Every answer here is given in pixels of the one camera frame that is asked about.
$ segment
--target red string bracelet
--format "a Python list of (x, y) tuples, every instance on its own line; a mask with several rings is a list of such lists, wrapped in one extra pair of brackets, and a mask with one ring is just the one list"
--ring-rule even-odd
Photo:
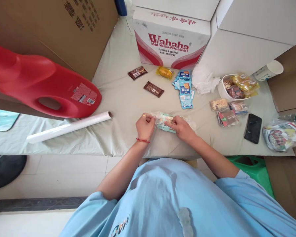
[(147, 140), (141, 140), (141, 139), (138, 139), (138, 138), (136, 138), (137, 139), (137, 141), (140, 141), (140, 142), (146, 142), (146, 143), (150, 143), (149, 141), (147, 141)]

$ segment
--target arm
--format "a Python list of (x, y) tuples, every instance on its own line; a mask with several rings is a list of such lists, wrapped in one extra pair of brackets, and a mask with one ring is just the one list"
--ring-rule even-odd
[(236, 177), (239, 169), (197, 136), (183, 118), (176, 116), (173, 118), (173, 123), (165, 122), (165, 125), (174, 129), (178, 138), (190, 145), (203, 158), (217, 178)]
[[(136, 122), (138, 138), (150, 141), (155, 129), (156, 117), (144, 113)], [(135, 142), (125, 156), (117, 165), (104, 177), (96, 192), (103, 192), (107, 200), (119, 200), (125, 193), (132, 177), (145, 154), (148, 143)]]

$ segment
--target wahaha logo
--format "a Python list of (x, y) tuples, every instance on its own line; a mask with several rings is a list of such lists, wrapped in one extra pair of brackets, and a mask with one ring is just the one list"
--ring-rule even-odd
[(178, 43), (174, 43), (174, 42), (168, 41), (168, 39), (165, 39), (165, 41), (160, 39), (161, 36), (158, 36), (158, 39), (157, 39), (156, 35), (152, 35), (149, 33), (148, 35), (149, 35), (151, 44), (154, 46), (160, 46), (164, 48), (171, 48), (171, 49), (175, 49), (183, 52), (188, 52), (188, 46), (181, 44), (181, 41), (178, 41)]

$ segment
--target green stool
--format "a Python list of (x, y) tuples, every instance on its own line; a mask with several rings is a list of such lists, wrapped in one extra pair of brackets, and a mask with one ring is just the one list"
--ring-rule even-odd
[(267, 193), (274, 198), (269, 174), (266, 169), (265, 161), (256, 156), (229, 156), (227, 157), (235, 166), (248, 174), (258, 184), (260, 184)]

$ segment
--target black phone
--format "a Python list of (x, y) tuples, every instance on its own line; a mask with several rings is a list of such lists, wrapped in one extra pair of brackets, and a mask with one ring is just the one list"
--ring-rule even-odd
[(254, 114), (249, 114), (244, 138), (254, 144), (259, 143), (262, 119)]

